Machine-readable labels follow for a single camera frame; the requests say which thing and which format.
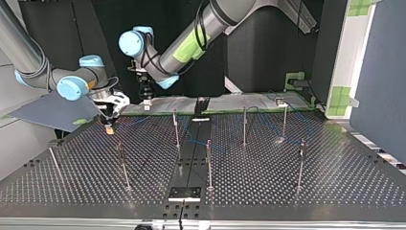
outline metal plate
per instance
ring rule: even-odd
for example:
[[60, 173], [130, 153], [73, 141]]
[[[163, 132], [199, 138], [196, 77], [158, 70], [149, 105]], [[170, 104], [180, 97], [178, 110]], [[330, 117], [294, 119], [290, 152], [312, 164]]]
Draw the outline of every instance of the metal plate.
[[[0, 182], [2, 217], [78, 219], [202, 219], [255, 221], [406, 222], [405, 177], [340, 126], [315, 112], [250, 114], [242, 146], [242, 114], [210, 123], [181, 118], [183, 148], [175, 146], [171, 117], [121, 118], [117, 135], [93, 124], [56, 155], [63, 181], [44, 154]], [[194, 146], [190, 138], [196, 138]], [[299, 140], [305, 138], [298, 192]], [[214, 190], [207, 186], [205, 143], [212, 140]], [[133, 191], [115, 147], [124, 142]], [[168, 203], [171, 187], [201, 187], [198, 203]]]
[[[190, 118], [181, 119], [180, 135], [184, 136], [183, 127]], [[123, 117], [119, 124], [115, 135], [107, 135], [102, 124], [93, 124], [56, 149], [61, 174], [47, 152], [32, 165], [29, 163], [28, 168], [23, 167], [22, 175], [11, 184], [0, 184], [0, 205], [26, 207], [17, 214], [0, 211], [2, 216], [45, 213], [51, 217], [82, 218], [103, 214], [111, 218], [161, 218], [167, 212], [164, 207], [169, 182], [179, 156], [172, 118]], [[125, 189], [116, 151], [119, 142], [124, 144], [132, 191]], [[70, 212], [63, 210], [66, 206]]]
[[283, 114], [249, 115], [246, 148], [242, 115], [212, 120], [214, 191], [203, 219], [406, 221], [406, 177], [321, 114], [289, 113], [281, 144]]

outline black cable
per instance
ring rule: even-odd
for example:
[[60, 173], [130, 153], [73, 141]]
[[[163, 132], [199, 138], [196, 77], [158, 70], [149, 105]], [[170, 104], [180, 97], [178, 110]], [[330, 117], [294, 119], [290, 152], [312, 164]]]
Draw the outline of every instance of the black cable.
[[[301, 35], [300, 24], [301, 24], [301, 14], [302, 14], [303, 6], [304, 6], [304, 0], [301, 0], [301, 3], [299, 4], [298, 20], [297, 20], [296, 26], [298, 28], [297, 42], [298, 42], [299, 56], [300, 56], [301, 62], [302, 62], [302, 69], [303, 69], [303, 71], [305, 73], [305, 62], [304, 62], [304, 58], [302, 56], [302, 49], [301, 49], [301, 42], [300, 42], [300, 40], [301, 40], [301, 38], [300, 38], [300, 35]], [[316, 92], [314, 92], [314, 89], [311, 86], [310, 80], [306, 80], [306, 81], [308, 83], [308, 87], [310, 88], [311, 93], [316, 98], [316, 100], [320, 103], [323, 110], [326, 111], [326, 108], [323, 106], [323, 102], [319, 99], [319, 97], [317, 97]]]
[[[206, 36], [206, 26], [204, 25], [204, 18], [203, 18], [203, 5], [206, 0], [202, 0], [200, 2], [199, 8], [197, 9], [196, 18], [194, 19], [194, 35], [196, 36], [196, 41], [203, 51], [207, 51], [209, 49], [209, 42]], [[199, 31], [202, 31], [203, 35], [203, 42], [200, 40]]]
[[[150, 42], [152, 43], [152, 34], [146, 34], [146, 42]], [[160, 61], [157, 61], [158, 65], [153, 61], [154, 59], [156, 59], [159, 55], [156, 54], [153, 57], [150, 55], [149, 50], [147, 48], [147, 46], [144, 48], [144, 53], [143, 53], [143, 57], [142, 60], [144, 60], [144, 55], [147, 55], [148, 58], [148, 62], [144, 65], [142, 64], [142, 68], [147, 67], [147, 65], [152, 64], [159, 72], [161, 72], [161, 74], [164, 75], [168, 75], [168, 76], [180, 76], [180, 75], [184, 75], [186, 74], [195, 64], [195, 61], [191, 61], [188, 63], [188, 65], [185, 66], [184, 70], [179, 72], [179, 73], [169, 73], [168, 71], [166, 71], [162, 65]]]
[[[204, 10], [203, 6], [204, 6], [205, 1], [206, 0], [202, 0], [200, 2], [199, 8], [197, 9], [197, 13], [196, 13], [196, 18], [194, 20], [194, 34], [196, 36], [196, 41], [197, 41], [200, 49], [202, 49], [202, 51], [207, 51], [209, 49], [209, 42], [207, 39], [206, 26], [204, 25], [204, 18], [203, 18], [203, 10]], [[199, 34], [200, 34], [199, 29], [201, 30], [202, 35], [203, 35], [203, 42], [201, 41], [200, 36], [199, 36]], [[142, 35], [144, 37], [144, 40], [153, 46], [152, 34], [150, 34], [150, 33], [143, 34], [142, 33]], [[147, 56], [148, 61], [146, 63], [144, 63], [146, 56]], [[141, 57], [141, 67], [146, 68], [149, 64], [152, 64], [155, 67], [155, 69], [157, 69], [161, 74], [173, 77], [173, 76], [180, 76], [180, 75], [186, 74], [195, 64], [195, 60], [193, 60], [193, 61], [189, 62], [188, 65], [186, 65], [183, 68], [184, 69], [183, 71], [178, 72], [178, 73], [170, 73], [162, 67], [161, 62], [159, 60], [157, 61], [157, 63], [155, 63], [153, 61], [158, 56], [159, 55], [156, 54], [152, 57], [150, 55], [149, 50], [146, 45], [144, 47], [143, 55]]]

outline black wall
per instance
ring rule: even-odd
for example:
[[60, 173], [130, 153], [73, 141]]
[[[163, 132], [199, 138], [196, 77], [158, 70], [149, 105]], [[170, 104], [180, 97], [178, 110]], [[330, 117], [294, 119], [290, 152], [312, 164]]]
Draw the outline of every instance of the black wall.
[[[304, 2], [320, 21], [324, 1]], [[56, 67], [75, 69], [80, 56], [99, 54], [109, 75], [119, 76], [122, 90], [137, 103], [139, 85], [134, 74], [127, 71], [130, 57], [118, 47], [120, 35], [133, 26], [152, 26], [156, 48], [164, 52], [194, 20], [199, 3], [200, 0], [59, 0], [25, 2], [22, 8], [30, 34], [40, 41]], [[171, 89], [155, 87], [157, 95], [217, 97], [225, 93], [225, 75], [245, 92], [282, 90], [286, 73], [302, 71], [304, 66], [311, 76], [317, 34], [301, 33], [300, 44], [299, 50], [295, 23], [275, 8], [261, 9], [231, 36], [218, 38]]]

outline steel pin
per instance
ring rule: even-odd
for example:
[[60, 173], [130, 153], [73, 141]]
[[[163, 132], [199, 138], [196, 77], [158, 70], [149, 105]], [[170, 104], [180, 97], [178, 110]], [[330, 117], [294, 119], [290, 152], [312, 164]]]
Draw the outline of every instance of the steel pin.
[[247, 145], [247, 124], [248, 124], [248, 120], [247, 120], [247, 109], [244, 107], [244, 137], [243, 137], [243, 142], [242, 145], [245, 147]]
[[51, 153], [51, 156], [52, 156], [52, 159], [53, 159], [54, 164], [55, 164], [55, 166], [56, 166], [56, 169], [57, 169], [57, 171], [59, 172], [59, 176], [60, 176], [60, 178], [63, 180], [62, 171], [60, 170], [59, 163], [57, 163], [54, 150], [52, 149], [52, 147], [49, 147], [48, 150], [49, 150], [50, 153]]
[[119, 145], [117, 146], [117, 154], [118, 154], [119, 161], [123, 167], [123, 173], [124, 173], [127, 189], [131, 190], [131, 185], [129, 184], [128, 174], [127, 174], [127, 170], [126, 170], [126, 166], [125, 166], [125, 152], [124, 152], [123, 142], [119, 142]]
[[206, 154], [207, 154], [207, 164], [209, 166], [209, 191], [214, 190], [213, 181], [212, 181], [212, 141], [208, 140], [206, 145]]
[[177, 122], [176, 109], [173, 110], [173, 125], [175, 126], [175, 133], [176, 133], [176, 147], [180, 148], [179, 131], [178, 131], [178, 122]]
[[303, 176], [303, 169], [304, 169], [304, 162], [305, 162], [305, 157], [307, 155], [307, 143], [305, 142], [305, 139], [301, 140], [301, 149], [299, 151], [299, 154], [301, 155], [301, 167], [299, 170], [299, 179], [298, 179], [298, 191], [299, 193], [302, 189], [302, 176]]

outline metal rod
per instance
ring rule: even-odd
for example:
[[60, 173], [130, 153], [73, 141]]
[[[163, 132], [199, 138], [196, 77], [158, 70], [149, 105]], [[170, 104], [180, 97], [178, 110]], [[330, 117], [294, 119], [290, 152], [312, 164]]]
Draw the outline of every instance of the metal rod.
[[299, 169], [299, 179], [298, 179], [298, 191], [299, 193], [302, 189], [302, 174], [303, 174], [303, 169], [304, 169], [304, 158], [301, 154], [301, 168]]
[[131, 185], [129, 184], [129, 178], [128, 178], [128, 174], [127, 174], [127, 170], [126, 170], [126, 166], [125, 166], [126, 157], [125, 157], [123, 142], [119, 142], [119, 145], [117, 146], [117, 155], [119, 158], [119, 162], [123, 167], [126, 187], [128, 190], [131, 190]]
[[284, 138], [285, 130], [286, 130], [286, 118], [287, 118], [287, 106], [284, 108], [284, 115], [283, 115], [283, 131], [282, 137]]
[[243, 137], [243, 142], [242, 145], [245, 147], [247, 145], [247, 109], [244, 107], [244, 137]]
[[180, 148], [179, 131], [178, 131], [178, 123], [177, 123], [176, 109], [173, 110], [173, 125], [175, 126], [175, 133], [176, 133], [176, 147]]
[[62, 181], [63, 181], [62, 171], [60, 170], [59, 164], [57, 163], [54, 150], [53, 150], [52, 148], [48, 148], [48, 150], [49, 150], [50, 153], [51, 153], [52, 159], [53, 159], [54, 164], [55, 164], [55, 166], [56, 166], [56, 169], [57, 169], [57, 171], [58, 171], [58, 173], [59, 173], [59, 176], [60, 176], [60, 178], [61, 178]]
[[209, 166], [209, 191], [214, 189], [213, 187], [213, 180], [212, 180], [212, 141], [208, 140], [206, 145], [206, 153], [207, 153], [207, 164]]
[[305, 157], [307, 155], [307, 143], [305, 142], [305, 139], [301, 140], [301, 149], [299, 151], [301, 155], [301, 167], [299, 169], [299, 179], [298, 179], [298, 191], [299, 193], [302, 189], [302, 176], [303, 176], [303, 169], [304, 169], [304, 162], [305, 162]]
[[51, 156], [52, 156], [52, 159], [53, 159], [53, 161], [54, 161], [54, 164], [55, 164], [56, 168], [59, 170], [59, 164], [57, 163], [54, 150], [53, 150], [52, 148], [48, 148], [48, 150], [49, 150], [50, 153], [51, 153]]
[[40, 48], [24, 30], [6, 0], [0, 0], [0, 48], [22, 73], [36, 72], [41, 66]]
[[124, 175], [125, 175], [125, 182], [127, 184], [127, 189], [131, 189], [131, 186], [129, 185], [129, 179], [128, 179], [128, 175], [127, 175], [127, 172], [126, 172], [125, 164], [123, 164], [123, 171], [124, 171]]

